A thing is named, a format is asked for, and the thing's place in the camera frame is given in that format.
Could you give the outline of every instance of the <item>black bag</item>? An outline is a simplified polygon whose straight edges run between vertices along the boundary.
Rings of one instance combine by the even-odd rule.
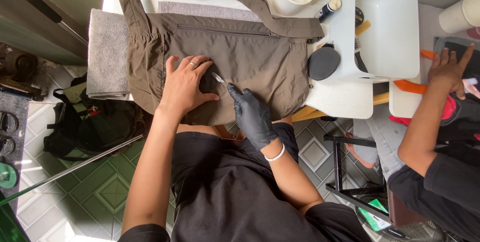
[[[79,84],[79,78],[72,86]],[[136,117],[140,108],[133,102],[123,100],[99,100],[87,96],[86,89],[80,95],[86,110],[77,112],[68,98],[53,91],[53,96],[62,100],[53,108],[55,123],[47,125],[54,131],[43,139],[43,151],[59,159],[83,161],[88,158],[67,157],[74,149],[95,156],[132,139],[136,130]]]

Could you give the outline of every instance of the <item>gloved hand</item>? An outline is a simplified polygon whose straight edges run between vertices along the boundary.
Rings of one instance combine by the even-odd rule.
[[[229,83],[227,89],[235,101],[237,124],[255,148],[260,150],[279,136],[273,129],[267,105],[259,102],[248,88],[239,93],[237,88]]]

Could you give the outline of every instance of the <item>green packet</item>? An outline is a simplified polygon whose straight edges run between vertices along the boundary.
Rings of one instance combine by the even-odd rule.
[[[378,201],[378,199],[375,199],[375,200],[369,202],[369,205],[371,205],[373,207],[376,207],[383,212],[388,213],[388,211],[382,206],[382,204],[380,203],[380,201]],[[371,229],[374,230],[375,232],[378,232],[378,231],[380,231],[382,229],[385,229],[385,228],[392,225],[392,224],[390,224],[390,223],[388,223],[388,222],[386,222],[382,219],[379,219],[375,215],[370,214],[369,212],[365,211],[362,208],[359,208],[359,210],[362,213],[362,215],[365,217],[365,219],[367,220]]]

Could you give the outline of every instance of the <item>red cloth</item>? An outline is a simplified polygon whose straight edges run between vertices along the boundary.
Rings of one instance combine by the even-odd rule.
[[[457,108],[457,103],[455,103],[455,100],[448,95],[447,101],[445,103],[445,107],[443,109],[443,114],[441,115],[441,119],[448,119],[453,115],[453,111]],[[400,124],[405,124],[405,125],[410,125],[410,122],[412,121],[411,118],[401,118],[401,117],[394,117],[394,116],[389,116],[388,117],[391,121],[397,122]],[[478,140],[480,140],[480,134],[478,134],[478,137],[475,136]]]

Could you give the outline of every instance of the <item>black sponge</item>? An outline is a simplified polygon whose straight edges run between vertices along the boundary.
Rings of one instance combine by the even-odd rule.
[[[335,72],[339,64],[339,53],[331,47],[322,47],[308,58],[308,76],[313,80],[324,80]]]

